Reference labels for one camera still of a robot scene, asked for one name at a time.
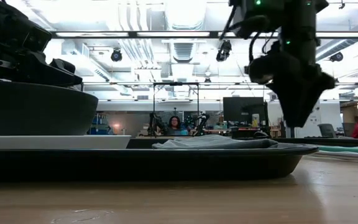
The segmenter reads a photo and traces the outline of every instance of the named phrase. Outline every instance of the black monitor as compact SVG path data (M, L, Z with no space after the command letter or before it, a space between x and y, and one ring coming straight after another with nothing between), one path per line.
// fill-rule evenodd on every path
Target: black monitor
M259 114L259 121L265 121L263 97L224 97L223 117L225 121L252 124L252 115Z

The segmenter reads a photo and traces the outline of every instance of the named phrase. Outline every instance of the pipe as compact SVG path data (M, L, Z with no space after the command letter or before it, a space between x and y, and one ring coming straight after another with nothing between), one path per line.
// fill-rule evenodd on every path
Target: pipe
M123 0L120 7L119 7L119 23L123 30L130 30L131 28L128 25L127 21L127 4L126 1ZM134 57L136 60L140 61L143 67L146 67L146 64L144 61L142 61L139 49L136 47L136 41L133 39L126 40L128 42L128 49L130 49L131 53L134 54Z
M132 30L140 31L139 25L137 24L137 4L136 4L136 0L131 0L130 6L131 6L131 14L130 14L130 19L129 19L130 25L132 27ZM150 55L149 55L149 52L146 49L144 39L143 40L137 40L136 39L135 42L136 42L136 44L138 44L139 46L142 47L144 53L146 54L146 59L148 61L147 65L149 65L151 63Z
M351 29L351 31L358 31L358 25ZM332 40L316 51L316 61L327 58L357 42L358 39Z
M113 5L113 24L111 24L111 22L108 22L108 27L112 30L122 30L121 26L119 25L119 10L118 10L118 2L114 1L114 5ZM137 66L139 66L139 62L137 62L137 60L134 58L134 55L132 54L132 52L129 50L127 43L125 43L122 39L118 39L119 45L121 46L122 49L124 49L125 53L127 54L127 56L129 57L129 59L131 60L131 62L136 62Z
M140 21L140 28L141 30L149 30L149 27L147 25L147 8L146 3L144 0L137 1L139 4L139 21ZM157 63L154 59L154 53L152 49L152 41L150 39L144 39L146 51L148 51L150 55L150 61L151 63L157 67Z

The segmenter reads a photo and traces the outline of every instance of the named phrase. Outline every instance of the desk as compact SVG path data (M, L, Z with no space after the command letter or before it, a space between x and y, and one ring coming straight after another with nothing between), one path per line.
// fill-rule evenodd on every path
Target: desk
M192 136L136 136L137 139L174 139L174 138L192 138Z
M0 224L358 224L358 162L305 157L283 179L0 185Z

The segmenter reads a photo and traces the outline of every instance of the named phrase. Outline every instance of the gray cloth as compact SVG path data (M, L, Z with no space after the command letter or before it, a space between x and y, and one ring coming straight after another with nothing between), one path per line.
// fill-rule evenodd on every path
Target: gray cloth
M175 138L160 144L153 144L153 149L264 149L277 147L278 142L271 139L235 140L217 134L193 138Z

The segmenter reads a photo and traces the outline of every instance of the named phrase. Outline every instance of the wall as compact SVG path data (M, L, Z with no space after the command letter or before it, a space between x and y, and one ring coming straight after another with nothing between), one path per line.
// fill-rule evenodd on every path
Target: wall
M177 111L197 111L197 102L186 103L156 103L156 111L173 111L176 107ZM321 101L319 104L319 113L321 116L318 123L332 124L334 129L342 127L341 109L339 102L336 101ZM222 111L223 103L218 101L202 101L200 102L200 111ZM143 128L144 123L149 122L149 112L153 111L153 102L150 101L110 101L100 102L98 111L138 111L138 114L114 114L111 112L109 123L119 123L120 127L127 129L126 134L135 136L140 129ZM271 126L278 125L278 119L282 118L282 110L278 101L268 103L268 117ZM307 124L305 128L300 128L297 131L298 138L306 136L320 136L317 124Z
M344 123L355 123L354 117L356 116L357 108L355 106L348 106L342 108L343 122Z

